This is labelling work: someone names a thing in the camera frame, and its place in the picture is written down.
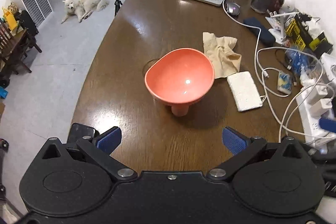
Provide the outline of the black yellow box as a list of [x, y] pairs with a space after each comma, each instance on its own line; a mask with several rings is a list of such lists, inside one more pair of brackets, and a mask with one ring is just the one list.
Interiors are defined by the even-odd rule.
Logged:
[[333, 45], [318, 21], [319, 19], [299, 12], [285, 22], [285, 32], [300, 50], [309, 49], [320, 58], [323, 53], [330, 53]]

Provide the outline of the white phone charger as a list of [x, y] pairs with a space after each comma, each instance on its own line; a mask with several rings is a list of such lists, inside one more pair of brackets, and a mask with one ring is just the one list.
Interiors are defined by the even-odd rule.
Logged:
[[328, 95], [327, 87], [322, 86], [322, 85], [317, 85], [314, 88], [312, 88], [307, 98], [307, 101], [311, 106], [313, 106], [319, 100], [325, 98], [327, 95]]
[[319, 100], [316, 104], [311, 106], [309, 111], [311, 116], [320, 117], [331, 109], [332, 109], [331, 100], [329, 98], [323, 98]]

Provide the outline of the white drawer shelf unit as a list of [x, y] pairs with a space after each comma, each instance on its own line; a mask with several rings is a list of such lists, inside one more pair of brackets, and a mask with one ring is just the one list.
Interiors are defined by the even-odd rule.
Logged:
[[26, 10], [37, 28], [53, 13], [49, 0], [11, 0], [20, 10]]

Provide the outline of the computer mouse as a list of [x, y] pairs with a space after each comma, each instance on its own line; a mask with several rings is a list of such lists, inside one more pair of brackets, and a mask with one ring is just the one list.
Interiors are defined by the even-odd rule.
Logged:
[[237, 17], [240, 14], [240, 5], [235, 2], [227, 2], [226, 9], [230, 16]]

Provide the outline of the white power strip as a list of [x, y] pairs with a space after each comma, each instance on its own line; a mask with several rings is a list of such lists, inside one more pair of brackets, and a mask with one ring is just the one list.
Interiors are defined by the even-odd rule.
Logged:
[[318, 85], [303, 91], [296, 99], [302, 121], [305, 142], [316, 149], [326, 150], [326, 145], [335, 140], [335, 133], [319, 125], [321, 118], [334, 118], [331, 92], [326, 86]]

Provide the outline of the dark wooden chair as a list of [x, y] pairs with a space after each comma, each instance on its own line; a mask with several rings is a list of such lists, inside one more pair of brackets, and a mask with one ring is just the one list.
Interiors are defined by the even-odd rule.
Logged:
[[36, 24], [26, 11], [19, 13], [19, 22], [14, 34], [8, 22], [1, 18], [1, 87], [9, 86], [10, 76], [13, 73], [18, 74], [17, 67], [19, 66], [31, 73], [31, 69], [23, 60], [31, 48], [42, 53], [35, 38], [38, 33]]

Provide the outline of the blue patterned sponge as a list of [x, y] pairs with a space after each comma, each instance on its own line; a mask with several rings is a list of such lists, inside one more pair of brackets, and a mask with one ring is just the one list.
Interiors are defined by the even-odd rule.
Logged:
[[260, 108], [263, 103], [248, 71], [232, 74], [227, 77], [238, 112]]

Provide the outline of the white dog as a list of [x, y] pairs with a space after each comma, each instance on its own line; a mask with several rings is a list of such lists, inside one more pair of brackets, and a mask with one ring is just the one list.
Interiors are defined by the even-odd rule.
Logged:
[[71, 16], [76, 16], [78, 22], [81, 23], [84, 19], [90, 17], [93, 12], [105, 9], [109, 3], [109, 0], [63, 0], [65, 15], [61, 24]]

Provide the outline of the dark blue glasses case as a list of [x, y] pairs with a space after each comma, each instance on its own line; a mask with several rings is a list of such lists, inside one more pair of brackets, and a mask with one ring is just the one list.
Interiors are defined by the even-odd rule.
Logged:
[[246, 18], [243, 23], [248, 26], [248, 29], [257, 37], [259, 41], [266, 47], [274, 46], [276, 39], [274, 36], [265, 28], [261, 22], [255, 17]]

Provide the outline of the blue plastic bag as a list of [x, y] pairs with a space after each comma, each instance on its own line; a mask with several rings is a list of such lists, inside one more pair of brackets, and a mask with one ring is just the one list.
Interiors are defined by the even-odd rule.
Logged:
[[292, 50], [285, 51], [288, 64], [291, 66], [291, 71], [296, 77], [300, 77], [301, 69], [304, 69], [305, 71], [314, 69], [317, 64], [316, 60], [313, 58], [315, 54], [311, 50], [305, 48], [302, 51], [309, 55], [304, 55], [303, 53]]

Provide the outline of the orange footed bowl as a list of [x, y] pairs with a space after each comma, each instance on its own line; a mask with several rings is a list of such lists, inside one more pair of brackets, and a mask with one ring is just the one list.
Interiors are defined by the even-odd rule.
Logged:
[[159, 102], [182, 117], [211, 89], [215, 71], [208, 57], [193, 48], [179, 48], [161, 57], [145, 73], [145, 85]]

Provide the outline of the beige cleaning cloth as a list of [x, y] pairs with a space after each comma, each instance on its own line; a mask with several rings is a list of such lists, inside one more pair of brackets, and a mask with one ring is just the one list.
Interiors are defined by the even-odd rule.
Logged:
[[234, 52], [237, 41], [233, 37], [217, 37], [203, 32], [203, 51], [214, 67], [215, 79], [227, 78], [240, 72], [242, 56]]

